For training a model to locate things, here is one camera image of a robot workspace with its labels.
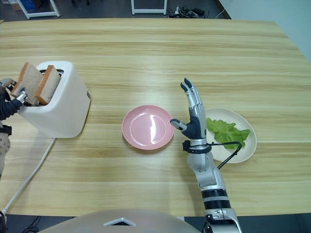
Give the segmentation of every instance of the empty plate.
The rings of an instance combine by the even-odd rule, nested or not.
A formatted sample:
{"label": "empty plate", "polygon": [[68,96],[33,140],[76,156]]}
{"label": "empty plate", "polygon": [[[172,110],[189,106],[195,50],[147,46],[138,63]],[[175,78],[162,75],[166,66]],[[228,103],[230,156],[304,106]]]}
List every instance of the empty plate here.
{"label": "empty plate", "polygon": [[[257,139],[253,127],[244,117],[225,108],[208,108],[205,110],[205,114],[206,117],[211,118],[212,120],[223,120],[226,121],[228,124],[236,123],[235,128],[237,128],[238,130],[250,130],[250,134],[244,141],[245,147],[242,147],[238,154],[230,159],[228,163],[240,163],[249,159],[253,155],[256,150]],[[207,141],[209,143],[216,142],[213,132],[207,131]],[[225,160],[233,152],[234,150],[227,150],[226,148],[224,148],[224,146],[212,147],[213,157],[218,161]]]}
{"label": "empty plate", "polygon": [[131,110],[123,119],[122,133],[132,146],[154,150],[166,145],[174,134],[171,115],[164,109],[143,105]]}

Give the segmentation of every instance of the lettuce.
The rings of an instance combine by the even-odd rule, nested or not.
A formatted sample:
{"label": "lettuce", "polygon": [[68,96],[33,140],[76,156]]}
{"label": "lettuce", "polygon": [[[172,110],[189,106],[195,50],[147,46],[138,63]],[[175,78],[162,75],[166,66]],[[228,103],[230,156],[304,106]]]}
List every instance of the lettuce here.
{"label": "lettuce", "polygon": [[[207,130],[215,134],[215,140],[219,143],[238,141],[245,147],[244,140],[248,137],[250,130],[238,130],[236,123],[228,124],[223,120],[211,120],[207,118]],[[235,150],[238,145],[224,145],[226,149]]]}

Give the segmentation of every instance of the bread slice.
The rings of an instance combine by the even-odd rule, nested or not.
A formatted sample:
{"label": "bread slice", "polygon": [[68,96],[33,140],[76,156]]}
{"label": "bread slice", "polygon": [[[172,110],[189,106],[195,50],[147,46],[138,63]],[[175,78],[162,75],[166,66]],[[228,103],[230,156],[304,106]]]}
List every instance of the bread slice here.
{"label": "bread slice", "polygon": [[20,94],[20,90],[25,87],[26,93],[28,94],[26,102],[30,105],[34,105],[37,102],[35,92],[42,78],[43,75],[41,72],[32,64],[26,62],[19,74],[17,83],[11,91],[11,95],[17,97]]}
{"label": "bread slice", "polygon": [[43,105],[47,105],[59,84],[60,76],[54,66],[48,66],[43,75],[43,79],[35,93],[35,97]]}

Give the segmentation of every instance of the wooden table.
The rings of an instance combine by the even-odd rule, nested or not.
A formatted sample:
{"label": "wooden table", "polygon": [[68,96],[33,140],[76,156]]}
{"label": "wooden table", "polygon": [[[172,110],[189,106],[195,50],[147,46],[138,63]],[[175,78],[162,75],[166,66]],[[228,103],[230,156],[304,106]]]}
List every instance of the wooden table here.
{"label": "wooden table", "polygon": [[[187,121],[179,83],[190,78],[205,107],[240,113],[254,127],[251,159],[222,168],[240,216],[311,209],[311,63],[271,22],[183,19],[73,19],[0,25],[0,79],[25,62],[74,63],[92,94],[82,134],[57,139],[11,214],[79,216],[114,208],[202,216],[194,173],[176,132],[142,151],[122,137],[124,115],[158,105]],[[0,182],[2,209],[51,141],[19,115]]]}

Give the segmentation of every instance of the wrist strap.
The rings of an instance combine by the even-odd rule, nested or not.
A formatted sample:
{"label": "wrist strap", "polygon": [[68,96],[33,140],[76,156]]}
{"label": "wrist strap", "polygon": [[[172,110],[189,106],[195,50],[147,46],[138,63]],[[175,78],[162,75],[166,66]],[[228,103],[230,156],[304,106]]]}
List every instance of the wrist strap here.
{"label": "wrist strap", "polygon": [[190,149],[191,145],[190,145],[190,141],[189,140],[186,140],[183,142],[183,151],[186,151],[190,154],[205,154],[205,153],[208,153],[212,150],[212,146],[211,145],[206,145],[207,148],[205,149],[200,149],[200,150],[197,150],[197,149],[194,149],[193,147],[197,147],[197,146],[192,146],[192,148]]}

